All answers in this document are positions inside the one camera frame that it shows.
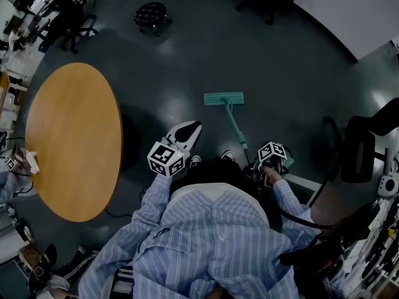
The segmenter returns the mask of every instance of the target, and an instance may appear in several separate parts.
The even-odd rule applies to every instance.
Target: person
[[[8,51],[8,43],[0,40],[0,51]]]
[[[55,270],[47,285],[37,293],[37,299],[65,299],[77,298],[69,292],[74,283],[82,276],[86,268],[97,256],[97,252],[86,252],[79,246],[74,258],[67,265]]]
[[[25,44],[25,37],[24,37],[24,31],[22,29],[18,28],[12,28],[10,35],[8,37],[8,44],[9,48],[12,51],[18,51],[18,50],[25,50],[24,44]]]
[[[28,192],[34,194],[33,182],[29,175],[29,164],[24,159],[22,151],[19,151],[18,154],[24,162],[17,164],[10,171],[4,163],[4,158],[12,156],[12,150],[0,153],[0,202],[9,201],[18,194],[26,194]]]
[[[271,168],[262,171],[279,207],[311,221],[288,183]],[[272,230],[258,196],[231,151],[210,164],[194,156],[188,174],[173,183],[158,175],[131,223],[82,277],[79,296],[106,298],[115,271],[128,265],[134,279],[129,298],[207,298],[220,287],[235,298],[299,298],[294,269],[279,256],[307,247],[320,231],[285,218],[282,233]],[[331,280],[337,298],[343,276]]]

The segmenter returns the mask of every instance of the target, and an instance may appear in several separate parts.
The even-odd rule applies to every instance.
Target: round wooden table
[[[83,63],[55,71],[29,111],[26,149],[37,152],[32,180],[52,211],[74,222],[100,214],[122,162],[119,107],[104,76]]]

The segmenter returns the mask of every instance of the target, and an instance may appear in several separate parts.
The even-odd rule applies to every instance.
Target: stool
[[[160,32],[156,25],[166,18],[168,23],[173,23],[173,20],[166,14],[166,7],[160,2],[151,2],[142,6],[136,13],[134,20],[139,26],[139,32],[144,34],[143,27],[154,28],[155,34],[158,36]]]

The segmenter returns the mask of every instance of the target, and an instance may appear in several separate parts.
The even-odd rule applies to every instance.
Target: sneaker
[[[198,164],[202,163],[202,159],[198,155],[194,155],[191,158],[190,168],[197,166]]]
[[[226,159],[228,161],[234,162],[236,160],[234,153],[232,151],[225,151],[221,156],[221,159]]]
[[[80,252],[82,255],[86,254],[86,250],[84,249],[83,246],[79,246],[77,251]]]

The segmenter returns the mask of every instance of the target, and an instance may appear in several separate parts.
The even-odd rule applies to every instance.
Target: striped shirt
[[[272,230],[246,198],[229,191],[216,200],[201,189],[169,202],[170,179],[158,175],[132,222],[101,250],[79,283],[79,297],[98,299],[106,279],[131,265],[134,298],[204,298],[218,285],[235,298],[299,298],[292,267],[280,254],[307,247],[320,232],[283,218]],[[273,186],[281,208],[310,221],[285,180]]]
[[[11,155],[11,149],[0,153],[0,203],[7,202],[14,197],[17,192],[28,191],[32,186],[32,180],[29,176],[15,175],[10,172],[4,158]],[[15,170],[17,173],[29,174],[26,169]]]

